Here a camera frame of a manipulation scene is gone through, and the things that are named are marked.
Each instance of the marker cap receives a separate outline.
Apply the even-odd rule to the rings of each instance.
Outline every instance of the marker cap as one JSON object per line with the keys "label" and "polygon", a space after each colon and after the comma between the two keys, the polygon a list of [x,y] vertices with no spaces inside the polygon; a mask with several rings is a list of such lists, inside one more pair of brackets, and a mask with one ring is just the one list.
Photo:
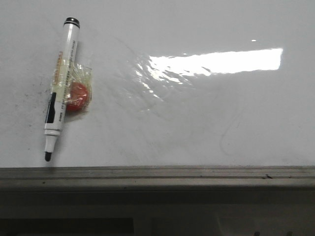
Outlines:
{"label": "marker cap", "polygon": [[65,22],[64,22],[63,25],[65,25],[65,24],[74,24],[75,26],[77,26],[78,28],[80,28],[80,22],[79,22],[77,19],[73,18],[73,17],[68,17],[68,18],[65,20]]}

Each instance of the black marker tip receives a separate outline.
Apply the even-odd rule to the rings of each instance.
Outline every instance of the black marker tip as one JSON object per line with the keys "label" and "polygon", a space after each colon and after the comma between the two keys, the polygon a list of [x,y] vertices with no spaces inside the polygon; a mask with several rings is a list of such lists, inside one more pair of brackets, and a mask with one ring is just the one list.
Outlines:
{"label": "black marker tip", "polygon": [[51,152],[45,152],[45,160],[50,161],[51,159]]}

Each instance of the whiteboard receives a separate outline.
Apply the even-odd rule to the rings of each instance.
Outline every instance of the whiteboard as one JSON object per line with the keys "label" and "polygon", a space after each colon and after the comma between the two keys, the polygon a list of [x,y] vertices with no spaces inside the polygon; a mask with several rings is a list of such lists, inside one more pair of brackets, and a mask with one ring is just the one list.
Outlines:
{"label": "whiteboard", "polygon": [[[315,165],[314,1],[1,3],[0,167]],[[66,17],[93,99],[45,162]]]}

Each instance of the whiteboard marker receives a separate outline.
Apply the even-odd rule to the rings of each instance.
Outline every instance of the whiteboard marker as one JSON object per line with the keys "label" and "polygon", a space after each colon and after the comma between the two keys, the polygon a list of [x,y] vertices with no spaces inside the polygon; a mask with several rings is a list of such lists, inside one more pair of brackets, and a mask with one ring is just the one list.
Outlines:
{"label": "whiteboard marker", "polygon": [[77,40],[80,31],[80,23],[77,19],[69,17],[63,24],[63,47],[59,52],[55,79],[52,84],[51,99],[47,111],[45,123],[45,160],[50,161],[55,143],[63,129],[63,120],[66,110],[66,95],[70,83],[70,67],[74,61],[77,50]]}

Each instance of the red magnet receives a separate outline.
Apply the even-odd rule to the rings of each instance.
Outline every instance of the red magnet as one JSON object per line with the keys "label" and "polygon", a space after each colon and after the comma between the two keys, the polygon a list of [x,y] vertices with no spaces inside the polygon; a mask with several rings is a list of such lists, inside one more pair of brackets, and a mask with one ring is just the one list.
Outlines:
{"label": "red magnet", "polygon": [[79,111],[81,110],[87,100],[89,92],[87,88],[78,82],[73,82],[70,91],[70,100],[67,103],[67,111]]}

